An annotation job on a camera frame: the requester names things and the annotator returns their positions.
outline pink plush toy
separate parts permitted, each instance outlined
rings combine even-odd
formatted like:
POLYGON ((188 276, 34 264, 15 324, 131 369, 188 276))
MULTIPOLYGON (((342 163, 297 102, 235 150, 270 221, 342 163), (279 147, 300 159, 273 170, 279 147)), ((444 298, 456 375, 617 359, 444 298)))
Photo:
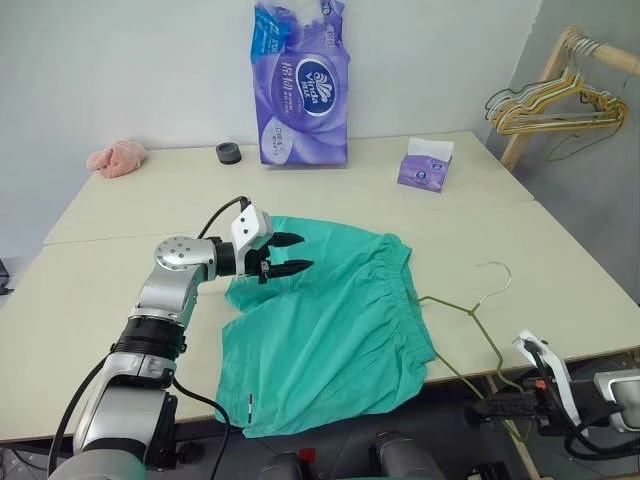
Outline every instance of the pink plush toy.
POLYGON ((133 172, 147 158, 147 151, 138 142, 120 140, 101 152, 89 155, 87 168, 100 170, 105 178, 114 178, 133 172))

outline black cable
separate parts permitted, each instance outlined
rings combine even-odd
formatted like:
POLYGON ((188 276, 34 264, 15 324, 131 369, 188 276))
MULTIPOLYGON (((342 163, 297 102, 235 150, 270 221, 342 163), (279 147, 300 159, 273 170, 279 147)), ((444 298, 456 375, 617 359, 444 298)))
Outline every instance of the black cable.
POLYGON ((231 429, 231 421, 229 420, 229 415, 227 415, 227 412, 225 411, 224 408, 222 408, 222 406, 219 403, 214 402, 213 400, 207 397, 203 397, 202 395, 198 395, 197 393, 193 393, 190 390, 187 390, 182 385, 180 385, 180 383, 178 382, 178 380, 176 380, 175 377, 173 377, 173 386, 176 387, 176 389, 183 395, 186 395, 187 397, 191 397, 194 400, 198 400, 199 402, 206 403, 207 405, 215 408, 220 412, 220 415, 224 417, 224 423, 225 423, 224 438, 222 439, 222 445, 220 445, 220 450, 218 451, 216 462, 213 465, 213 470, 211 472, 211 480, 213 480, 216 476, 216 473, 218 472, 218 466, 220 465, 220 460, 222 460, 222 455, 224 454, 224 450, 225 448, 227 448, 227 442, 229 441, 229 430, 231 429))
POLYGON ((242 195, 240 195, 239 197, 234 198, 233 200, 229 200, 227 203, 225 203, 223 206, 221 206, 216 213, 214 213, 211 218, 209 219, 209 221, 206 223, 206 225, 204 226, 204 228, 202 229, 202 231, 200 232, 200 235, 198 235, 198 238, 204 238, 204 235, 207 233, 207 230, 209 230, 209 227, 211 226, 211 224, 216 220, 216 218, 218 218, 220 216, 220 214, 222 212, 224 212, 227 208, 229 208, 231 205, 233 205, 234 203, 240 202, 240 208, 242 210, 244 210, 245 208, 247 208, 250 205, 250 201, 247 197, 244 197, 242 195))
POLYGON ((104 357, 102 360, 100 360, 98 364, 95 367, 93 367, 93 370, 89 372, 89 375, 87 375, 87 378, 85 378, 82 381, 82 383, 76 390, 76 393, 73 394, 73 397, 69 402, 69 405, 67 405, 67 409, 64 411, 64 415, 62 415, 62 420, 60 420, 60 425, 58 425, 58 430, 56 430, 56 434, 54 435, 53 441, 51 442, 51 449, 49 450, 49 462, 48 462, 48 469, 47 469, 48 477, 53 475, 53 472, 56 470, 57 463, 58 463, 58 456, 60 454, 60 446, 62 445, 62 438, 64 437, 64 431, 67 429, 67 425, 69 424, 69 419, 73 414, 73 410, 76 408, 76 405, 80 401, 80 397, 82 397, 82 394, 91 383, 91 380, 93 380, 93 378, 98 374, 98 372, 102 370, 102 367, 104 366, 104 362, 106 359, 107 357, 104 357))
POLYGON ((28 461, 27 459, 25 459, 22 455, 20 455, 20 452, 18 452, 17 450, 13 450, 12 448, 10 448, 9 450, 11 450, 13 452, 13 454, 18 458, 18 460, 20 460, 22 463, 24 463, 25 465, 30 466, 31 468, 35 468, 36 470, 41 470, 43 472, 46 472, 47 469, 45 467, 41 467, 39 465, 36 465, 34 463, 31 463, 30 461, 28 461))
POLYGON ((570 430, 570 433, 565 438, 565 448, 571 455, 575 456, 576 458, 580 458, 582 460, 611 460, 615 458, 622 458, 622 457, 627 457, 627 456, 636 455, 637 453, 640 453, 640 445, 637 445, 636 440, 622 443, 620 445, 616 445, 613 447, 602 447, 592 443, 588 438, 586 438, 582 434, 582 431, 584 429, 599 422, 603 418, 609 417, 613 413, 620 412, 621 406, 613 402, 608 402, 608 408, 606 412, 604 413, 598 412, 597 414, 592 415, 590 418, 582 422, 580 425, 576 426, 573 423, 573 420, 571 419, 571 417, 569 417, 569 414, 567 413, 566 409, 562 405, 562 401, 558 398, 558 395, 555 389, 553 388, 553 383, 551 382, 551 379, 547 374, 546 367, 542 362, 542 358, 540 357, 540 354, 538 352, 536 345, 533 344, 532 342, 525 341, 525 349, 533 357, 536 367, 538 368, 538 371, 540 373, 540 376, 542 377, 542 380, 544 381, 547 387, 547 392, 549 393, 551 401, 553 402, 554 406, 560 413, 560 416, 562 417, 564 423, 570 430), (585 448, 596 453, 592 455, 592 454, 585 454, 585 453, 576 451, 572 447, 574 440, 578 440, 580 443, 582 443, 582 445, 584 445, 585 448))

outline wire hanger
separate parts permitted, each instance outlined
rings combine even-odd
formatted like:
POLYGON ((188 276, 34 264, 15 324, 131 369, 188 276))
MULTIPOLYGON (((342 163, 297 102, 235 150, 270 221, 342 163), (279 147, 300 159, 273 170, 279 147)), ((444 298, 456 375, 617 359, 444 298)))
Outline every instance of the wire hanger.
MULTIPOLYGON (((442 300, 440 298, 436 298, 433 297, 431 295, 426 295, 424 297, 420 297, 415 299, 416 302, 418 303, 422 303, 426 300, 431 300, 434 301, 436 303, 439 303, 441 305, 444 305, 446 307, 449 308, 453 308, 455 310, 459 310, 461 312, 466 313, 468 316, 470 316, 473 321, 475 322, 475 324, 478 326, 478 328, 480 329, 480 331, 482 332, 482 335, 484 336, 484 338, 487 340, 487 342, 489 343, 489 345, 491 346, 492 350, 494 351, 494 353, 496 354, 496 357, 498 357, 498 365, 496 366, 496 371, 497 371, 497 375, 498 378, 502 381, 502 383, 504 383, 505 385, 509 385, 513 388, 515 388, 516 390, 518 390, 518 392, 520 393, 524 393, 524 388, 522 388, 521 385, 518 385, 515 382, 512 382, 511 380, 509 380, 508 378, 506 378, 502 372, 502 365, 504 363, 504 357, 502 356, 502 353, 500 352, 500 350, 498 349, 498 347, 496 346, 495 342, 493 341, 493 339, 491 338, 491 336, 489 335, 489 332, 487 332, 487 330, 484 328, 484 326, 482 325, 482 322, 480 322, 480 319, 478 318, 476 312, 478 310, 478 308, 480 308, 480 306, 489 298, 492 297, 494 295, 499 295, 503 292, 505 292, 509 286, 511 285, 511 282, 513 281, 513 274, 511 273, 511 269, 505 265, 502 262, 498 262, 498 261, 489 261, 486 263, 482 263, 480 265, 476 265, 477 267, 480 268, 484 268, 486 266, 489 265, 498 265, 502 268, 504 268, 504 270, 507 273, 507 281, 505 282, 504 286, 502 286, 500 289, 492 291, 487 293, 486 295, 484 295, 471 309, 465 308, 465 307, 461 307, 459 305, 456 305, 455 303, 451 303, 451 302, 447 302, 446 300, 442 300)), ((438 359, 440 359, 440 361, 442 363, 444 363, 447 368, 449 368, 449 370, 451 370, 453 372, 453 374, 459 378, 462 382, 465 383, 465 385, 467 385, 467 387, 469 387, 469 389, 476 395, 476 397, 478 397, 480 400, 484 399, 484 395, 476 388, 476 386, 471 383, 467 378, 465 378, 464 375, 462 375, 453 365, 451 365, 451 363, 449 363, 442 355, 440 355, 437 351, 435 351, 436 356, 438 357, 438 359)), ((518 441, 522 442, 522 443, 526 443, 529 439, 529 436, 531 435, 531 430, 532 430, 532 424, 531 422, 529 422, 529 425, 527 427, 527 431, 524 434, 524 436, 521 436, 517 430, 515 430, 514 428, 512 428, 508 423, 503 422, 505 428, 509 431, 509 433, 518 441)))
POLYGON ((623 124, 628 109, 610 92, 598 92, 585 85, 584 75, 577 67, 576 57, 590 55, 601 44, 577 32, 568 37, 567 63, 559 79, 537 82, 519 94, 513 91, 501 97, 493 95, 485 108, 486 117, 496 130, 505 135, 543 131, 616 127, 623 124), (594 105, 594 112, 544 114, 551 103, 574 93, 583 103, 594 105))
MULTIPOLYGON (((627 83, 629 82, 629 79, 631 78, 631 75, 633 74, 634 70, 636 69, 636 67, 638 67, 639 64, 640 64, 640 58, 636 57, 636 60, 635 60, 634 65, 633 65, 633 69, 629 70, 629 73, 627 74, 627 77, 625 78, 624 82, 622 83, 622 91, 620 92, 620 95, 619 95, 620 99, 622 99, 622 97, 624 96, 624 92, 625 92, 625 90, 627 88, 627 83)), ((551 148, 551 150, 549 150, 549 153, 547 153, 547 155, 545 156, 544 161, 547 162, 547 163, 552 163, 552 162, 558 162, 558 161, 561 161, 561 160, 566 160, 567 158, 572 157, 573 155, 576 155, 576 154, 582 152, 583 150, 586 150, 587 148, 593 147, 594 145, 597 145, 598 143, 602 143, 605 140, 615 136, 618 133, 618 131, 620 130, 620 128, 622 128, 623 123, 624 122, 621 122, 616 127, 616 129, 612 133, 610 133, 608 135, 605 135, 603 137, 597 138, 597 139, 595 139, 595 140, 593 140, 593 141, 591 141, 591 142, 589 142, 589 143, 587 143, 587 144, 585 144, 585 145, 583 145, 581 147, 578 147, 577 149, 575 149, 575 150, 573 150, 571 152, 564 153, 564 154, 562 154, 560 156, 557 156, 557 157, 553 157, 553 154, 556 152, 556 150, 558 150, 567 141, 571 140, 572 138, 573 139, 579 139, 580 137, 582 137, 582 135, 584 135, 587 132, 588 127, 585 127, 583 130, 581 130, 578 133, 573 133, 573 134, 567 135, 566 137, 561 139, 559 142, 557 142, 551 148)))

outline hanger hook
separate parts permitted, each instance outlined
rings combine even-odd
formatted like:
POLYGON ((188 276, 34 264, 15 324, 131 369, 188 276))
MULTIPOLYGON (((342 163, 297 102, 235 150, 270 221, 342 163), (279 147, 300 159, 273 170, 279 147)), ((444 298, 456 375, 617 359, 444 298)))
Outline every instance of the hanger hook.
POLYGON ((478 302, 476 308, 478 308, 480 305, 482 305, 484 303, 484 301, 487 298, 491 297, 492 295, 498 295, 499 293, 504 292, 507 288, 509 288, 509 285, 511 285, 511 281, 513 280, 513 274, 511 273, 511 269, 509 269, 509 267, 507 267, 502 262, 497 262, 497 261, 493 260, 493 261, 490 261, 490 262, 482 263, 480 265, 476 265, 476 267, 486 267, 488 265, 499 265, 499 266, 501 266, 502 268, 504 268, 506 270, 507 275, 509 276, 509 278, 507 279, 507 283, 505 283, 502 288, 500 288, 499 290, 496 290, 495 292, 487 293, 484 297, 482 297, 480 299, 480 301, 478 302))

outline tissue box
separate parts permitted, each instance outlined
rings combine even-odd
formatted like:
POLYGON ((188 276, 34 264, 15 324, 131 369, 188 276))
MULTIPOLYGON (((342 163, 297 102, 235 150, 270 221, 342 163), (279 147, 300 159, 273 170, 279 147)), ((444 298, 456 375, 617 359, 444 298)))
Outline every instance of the tissue box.
POLYGON ((453 142, 410 138, 398 183, 440 193, 453 158, 453 142))
POLYGON ((320 19, 258 0, 251 47, 260 160, 264 164, 347 161, 349 54, 338 0, 315 0, 320 19))

